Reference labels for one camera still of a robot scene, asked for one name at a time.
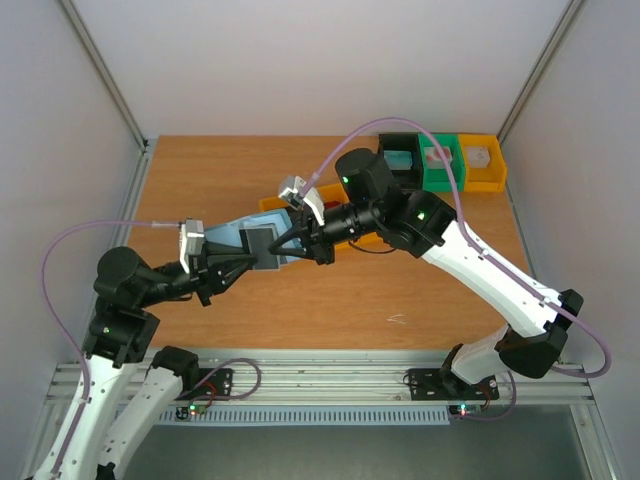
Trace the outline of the black VIP card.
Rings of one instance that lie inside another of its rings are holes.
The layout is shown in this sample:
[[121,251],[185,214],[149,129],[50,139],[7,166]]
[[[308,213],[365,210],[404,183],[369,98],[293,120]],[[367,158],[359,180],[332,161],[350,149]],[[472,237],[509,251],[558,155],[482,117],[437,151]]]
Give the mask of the black VIP card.
[[277,230],[274,224],[249,225],[239,230],[241,242],[257,257],[253,266],[255,271],[279,270],[280,259],[269,252],[269,246],[275,241]]

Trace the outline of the teal leather card holder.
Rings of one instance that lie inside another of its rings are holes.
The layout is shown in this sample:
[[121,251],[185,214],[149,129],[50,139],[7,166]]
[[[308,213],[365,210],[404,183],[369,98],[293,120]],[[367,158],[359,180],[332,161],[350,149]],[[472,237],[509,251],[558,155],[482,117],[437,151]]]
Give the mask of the teal leather card holder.
[[289,213],[285,209],[276,209],[208,227],[204,234],[209,242],[240,247],[245,253],[255,256],[252,270],[279,270],[298,261],[298,258],[273,255],[268,247],[291,227]]

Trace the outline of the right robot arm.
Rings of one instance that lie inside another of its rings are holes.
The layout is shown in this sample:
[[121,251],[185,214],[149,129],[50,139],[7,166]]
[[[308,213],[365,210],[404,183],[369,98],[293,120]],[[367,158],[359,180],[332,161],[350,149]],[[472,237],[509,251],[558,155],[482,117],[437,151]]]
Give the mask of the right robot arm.
[[336,207],[326,208],[299,176],[281,183],[280,199],[299,214],[271,244],[271,253],[331,264],[336,245],[374,233],[485,300],[506,324],[479,341],[452,348],[439,370],[449,398],[508,370],[540,379],[552,369],[568,339],[569,317],[582,306],[577,292],[558,292],[534,281],[473,235],[437,195],[403,190],[382,154],[358,148],[341,156],[335,169],[348,197]]

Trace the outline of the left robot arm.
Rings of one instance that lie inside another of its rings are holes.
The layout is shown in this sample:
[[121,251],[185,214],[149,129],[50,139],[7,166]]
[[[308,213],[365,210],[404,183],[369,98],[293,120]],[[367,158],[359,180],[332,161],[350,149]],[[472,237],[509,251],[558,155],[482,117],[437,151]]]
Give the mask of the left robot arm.
[[156,268],[126,246],[100,258],[95,315],[80,350],[82,375],[35,478],[121,478],[159,414],[199,391],[197,355],[167,346],[154,356],[133,399],[117,409],[160,323],[148,307],[191,295],[207,306],[257,262],[246,249],[206,240],[187,252],[185,261]]

